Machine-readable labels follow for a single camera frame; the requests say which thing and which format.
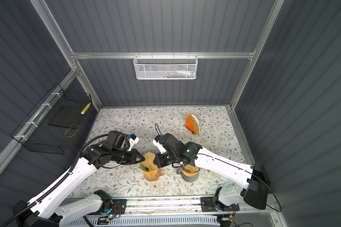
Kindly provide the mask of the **grey glass dripper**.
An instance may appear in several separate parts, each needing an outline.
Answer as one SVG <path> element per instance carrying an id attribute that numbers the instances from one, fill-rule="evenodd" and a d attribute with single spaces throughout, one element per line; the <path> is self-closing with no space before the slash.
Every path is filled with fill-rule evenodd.
<path id="1" fill-rule="evenodd" d="M 193 176 L 199 172 L 199 167 L 195 167 L 192 165 L 186 165 L 181 167 L 182 172 L 187 176 Z"/>

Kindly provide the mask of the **orange glass carafe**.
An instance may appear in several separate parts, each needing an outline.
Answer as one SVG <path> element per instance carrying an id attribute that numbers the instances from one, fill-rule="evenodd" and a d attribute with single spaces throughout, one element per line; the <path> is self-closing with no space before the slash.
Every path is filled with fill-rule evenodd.
<path id="1" fill-rule="evenodd" d="M 142 173 L 143 173 L 144 179 L 147 181 L 156 181 L 160 176 L 164 175 L 164 171 L 161 169 L 156 169 L 151 172 L 146 172 L 142 170 Z"/>

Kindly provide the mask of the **grey glass carafe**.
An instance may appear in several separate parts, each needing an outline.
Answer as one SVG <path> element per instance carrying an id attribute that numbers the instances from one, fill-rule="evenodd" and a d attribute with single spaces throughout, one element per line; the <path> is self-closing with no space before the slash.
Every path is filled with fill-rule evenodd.
<path id="1" fill-rule="evenodd" d="M 187 182 L 195 182 L 198 177 L 199 177 L 199 173 L 193 175 L 193 176 L 187 176 L 185 175 L 183 172 L 182 172 L 182 169 L 179 167 L 179 168 L 176 168 L 176 173 L 179 174 L 185 181 Z"/>

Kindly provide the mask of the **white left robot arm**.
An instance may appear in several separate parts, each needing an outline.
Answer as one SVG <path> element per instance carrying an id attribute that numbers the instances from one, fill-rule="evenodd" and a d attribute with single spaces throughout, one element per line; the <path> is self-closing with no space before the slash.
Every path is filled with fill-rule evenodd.
<path id="1" fill-rule="evenodd" d="M 91 213 L 99 212 L 112 218 L 120 214 L 120 208 L 103 190 L 66 206 L 62 202 L 80 183 L 109 162 L 118 166 L 143 162 L 145 158 L 133 148 L 138 142 L 134 134 L 119 131 L 110 131 L 88 141 L 71 167 L 28 202 L 19 201 L 13 207 L 14 215 L 3 226 L 16 221 L 19 227 L 62 227 Z"/>

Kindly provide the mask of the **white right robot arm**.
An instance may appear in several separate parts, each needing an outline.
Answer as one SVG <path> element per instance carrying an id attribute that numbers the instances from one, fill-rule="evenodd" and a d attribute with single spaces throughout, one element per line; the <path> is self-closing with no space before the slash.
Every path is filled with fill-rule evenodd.
<path id="1" fill-rule="evenodd" d="M 169 133 L 157 135 L 153 144 L 159 150 L 153 161 L 158 167 L 191 165 L 210 170 L 236 183 L 232 189 L 217 188 L 212 201 L 217 210 L 228 210 L 233 204 L 243 201 L 253 208 L 266 209 L 270 188 L 263 165 L 251 166 L 226 159 L 194 142 L 184 144 Z"/>

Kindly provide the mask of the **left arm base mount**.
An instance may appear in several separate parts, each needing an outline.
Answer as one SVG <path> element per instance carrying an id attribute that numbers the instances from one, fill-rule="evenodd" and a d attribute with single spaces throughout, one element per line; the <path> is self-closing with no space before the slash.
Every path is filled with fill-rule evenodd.
<path id="1" fill-rule="evenodd" d="M 101 205 L 96 212 L 89 213 L 89 215 L 123 215 L 127 207 L 126 199 L 112 199 Z"/>

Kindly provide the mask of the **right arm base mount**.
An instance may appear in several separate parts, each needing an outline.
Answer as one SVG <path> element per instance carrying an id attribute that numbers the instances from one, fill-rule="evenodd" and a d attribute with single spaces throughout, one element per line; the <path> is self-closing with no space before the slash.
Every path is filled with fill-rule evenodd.
<path id="1" fill-rule="evenodd" d="M 201 197 L 201 209 L 203 212 L 216 212 L 216 211 L 239 211 L 240 207 L 238 203 L 231 204 L 229 206 L 224 205 L 218 200 L 222 187 L 218 187 L 216 194 L 213 197 Z"/>

